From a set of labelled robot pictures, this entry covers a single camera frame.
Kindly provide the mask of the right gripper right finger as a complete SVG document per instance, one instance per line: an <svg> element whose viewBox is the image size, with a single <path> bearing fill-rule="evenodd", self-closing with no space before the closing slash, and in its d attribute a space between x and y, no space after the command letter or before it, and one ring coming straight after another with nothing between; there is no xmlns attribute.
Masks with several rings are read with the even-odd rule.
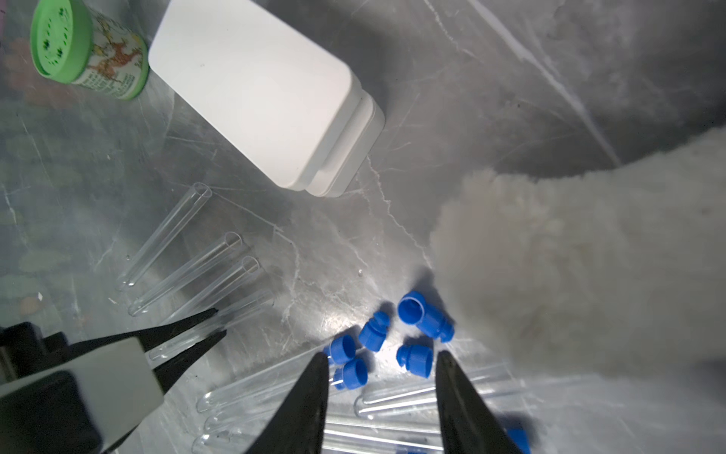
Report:
<svg viewBox="0 0 726 454"><path fill-rule="evenodd" d="M444 453L521 453L448 351L438 353L435 386Z"/></svg>

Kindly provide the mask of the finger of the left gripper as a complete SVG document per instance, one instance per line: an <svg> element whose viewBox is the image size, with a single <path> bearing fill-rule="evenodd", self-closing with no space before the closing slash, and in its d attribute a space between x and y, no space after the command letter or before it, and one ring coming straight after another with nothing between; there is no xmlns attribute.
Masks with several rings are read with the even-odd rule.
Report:
<svg viewBox="0 0 726 454"><path fill-rule="evenodd" d="M211 319L219 312L215 308L209 308L198 314L186 317L175 323L169 323L168 325L161 325L160 327L151 327L146 329L140 329L132 332L116 334L94 340L85 340L84 342L77 342L67 348L68 355L85 355L93 350L102 348L108 344L114 344L115 342L121 342L126 339L136 338L139 340L143 351L147 352L167 341L172 340L180 334L189 331L193 327L200 325L201 323Z"/></svg>
<svg viewBox="0 0 726 454"><path fill-rule="evenodd" d="M163 393L168 393L183 374L210 349L216 346L227 335L226 330L219 330L204 340L197 342L187 350L179 353L169 361L157 366L153 372Z"/></svg>

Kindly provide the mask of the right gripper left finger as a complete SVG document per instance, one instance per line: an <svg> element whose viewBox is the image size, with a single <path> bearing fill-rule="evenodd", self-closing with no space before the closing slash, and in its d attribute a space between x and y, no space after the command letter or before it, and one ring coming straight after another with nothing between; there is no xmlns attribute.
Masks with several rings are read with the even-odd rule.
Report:
<svg viewBox="0 0 726 454"><path fill-rule="evenodd" d="M247 453L321 453L329 390L328 359L317 353Z"/></svg>

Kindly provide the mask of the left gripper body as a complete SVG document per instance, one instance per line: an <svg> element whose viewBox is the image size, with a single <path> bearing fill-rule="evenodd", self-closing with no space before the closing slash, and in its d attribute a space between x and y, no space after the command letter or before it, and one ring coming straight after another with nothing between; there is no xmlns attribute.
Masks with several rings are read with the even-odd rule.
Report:
<svg viewBox="0 0 726 454"><path fill-rule="evenodd" d="M147 351L164 327L69 344L33 323L1 330L1 450L101 453L164 402Z"/></svg>

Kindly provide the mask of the blue stopper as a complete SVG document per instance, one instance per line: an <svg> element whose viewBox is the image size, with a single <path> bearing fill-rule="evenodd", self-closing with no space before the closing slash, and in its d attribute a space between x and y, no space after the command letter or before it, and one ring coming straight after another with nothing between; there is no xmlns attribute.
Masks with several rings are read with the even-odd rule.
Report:
<svg viewBox="0 0 726 454"><path fill-rule="evenodd" d="M363 325L358 334L358 342L362 347L377 353L381 350L391 326L391 318L384 311L377 311Z"/></svg>
<svg viewBox="0 0 726 454"><path fill-rule="evenodd" d="M436 306L424 306L421 320L415 326L427 337L443 344L451 342L455 336L454 326Z"/></svg>
<svg viewBox="0 0 726 454"><path fill-rule="evenodd" d="M396 352L396 360L410 374L420 378L430 378L434 352L424 345L402 345Z"/></svg>
<svg viewBox="0 0 726 454"><path fill-rule="evenodd" d="M417 325L423 320L426 307L425 297L418 291L410 291L398 303L398 317L406 325Z"/></svg>

